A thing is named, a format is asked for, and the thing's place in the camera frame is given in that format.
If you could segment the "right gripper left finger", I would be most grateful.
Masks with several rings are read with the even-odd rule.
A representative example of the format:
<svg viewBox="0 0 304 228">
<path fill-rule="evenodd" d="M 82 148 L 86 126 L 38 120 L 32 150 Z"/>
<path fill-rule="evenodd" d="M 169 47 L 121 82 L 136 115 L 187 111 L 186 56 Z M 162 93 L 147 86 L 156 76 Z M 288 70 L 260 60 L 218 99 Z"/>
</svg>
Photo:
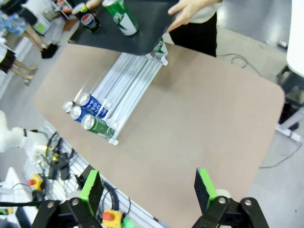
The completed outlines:
<svg viewBox="0 0 304 228">
<path fill-rule="evenodd" d="M 78 197 L 41 203 L 33 228 L 100 228 L 96 214 L 104 187 L 98 170 L 91 170 Z"/>
</svg>

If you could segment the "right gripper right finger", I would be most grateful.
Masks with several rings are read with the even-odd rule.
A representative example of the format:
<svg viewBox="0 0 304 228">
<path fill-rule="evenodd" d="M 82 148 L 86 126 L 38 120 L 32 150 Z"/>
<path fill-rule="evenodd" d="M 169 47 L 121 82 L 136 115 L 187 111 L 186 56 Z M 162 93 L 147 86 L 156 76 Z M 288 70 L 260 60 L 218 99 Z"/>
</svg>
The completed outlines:
<svg viewBox="0 0 304 228">
<path fill-rule="evenodd" d="M 255 198 L 236 202 L 228 193 L 218 194 L 206 169 L 196 169 L 194 189 L 202 213 L 195 228 L 269 227 Z"/>
</svg>

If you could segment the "person's left hand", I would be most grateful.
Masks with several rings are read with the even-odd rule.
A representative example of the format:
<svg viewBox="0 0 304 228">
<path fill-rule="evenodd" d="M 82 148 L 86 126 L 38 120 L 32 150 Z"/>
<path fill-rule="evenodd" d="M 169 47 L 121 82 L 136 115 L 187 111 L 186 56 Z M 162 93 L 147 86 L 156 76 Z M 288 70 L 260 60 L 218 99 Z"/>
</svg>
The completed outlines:
<svg viewBox="0 0 304 228">
<path fill-rule="evenodd" d="M 211 5 L 211 0 L 180 0 L 177 4 L 168 10 L 169 15 L 179 13 L 179 16 L 167 28 L 166 33 L 178 28 L 181 25 L 186 25 L 192 17 L 204 7 Z"/>
</svg>

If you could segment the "person's right hand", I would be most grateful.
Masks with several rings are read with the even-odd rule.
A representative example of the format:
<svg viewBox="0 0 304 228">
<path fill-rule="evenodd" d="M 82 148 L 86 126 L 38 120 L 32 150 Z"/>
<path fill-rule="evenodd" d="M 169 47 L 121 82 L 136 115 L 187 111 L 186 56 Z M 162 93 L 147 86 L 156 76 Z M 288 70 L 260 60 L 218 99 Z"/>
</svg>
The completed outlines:
<svg viewBox="0 0 304 228">
<path fill-rule="evenodd" d="M 99 7 L 102 4 L 103 0 L 89 0 L 86 3 L 86 6 L 90 9 L 90 10 L 94 10 L 97 7 Z"/>
</svg>

